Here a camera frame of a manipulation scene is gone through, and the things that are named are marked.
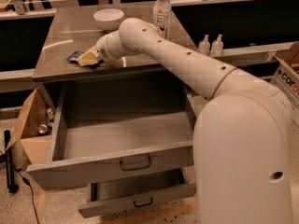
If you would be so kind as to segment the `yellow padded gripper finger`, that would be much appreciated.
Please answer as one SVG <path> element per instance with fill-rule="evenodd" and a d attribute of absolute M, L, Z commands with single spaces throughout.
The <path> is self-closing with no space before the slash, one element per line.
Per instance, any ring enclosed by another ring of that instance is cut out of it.
<path fill-rule="evenodd" d="M 85 53 L 83 53 L 77 58 L 77 62 L 81 67 L 88 66 L 88 65 L 95 65 L 99 63 L 99 61 L 100 61 L 100 56 L 95 47 L 91 47 Z"/>

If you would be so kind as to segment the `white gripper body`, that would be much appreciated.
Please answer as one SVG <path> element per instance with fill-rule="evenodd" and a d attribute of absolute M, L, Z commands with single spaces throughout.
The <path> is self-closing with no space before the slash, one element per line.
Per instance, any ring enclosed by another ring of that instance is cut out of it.
<path fill-rule="evenodd" d="M 100 58 L 105 62 L 111 62 L 120 58 L 120 38 L 118 33 L 110 33 L 102 36 L 95 45 Z"/>

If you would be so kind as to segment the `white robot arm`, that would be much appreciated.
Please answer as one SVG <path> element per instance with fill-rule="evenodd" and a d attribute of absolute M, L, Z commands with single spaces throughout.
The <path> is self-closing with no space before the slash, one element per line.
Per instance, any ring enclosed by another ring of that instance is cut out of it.
<path fill-rule="evenodd" d="M 201 224 L 292 224 L 288 141 L 292 104 L 276 86 L 124 20 L 91 48 L 110 62 L 143 53 L 208 102 L 193 131 Z"/>

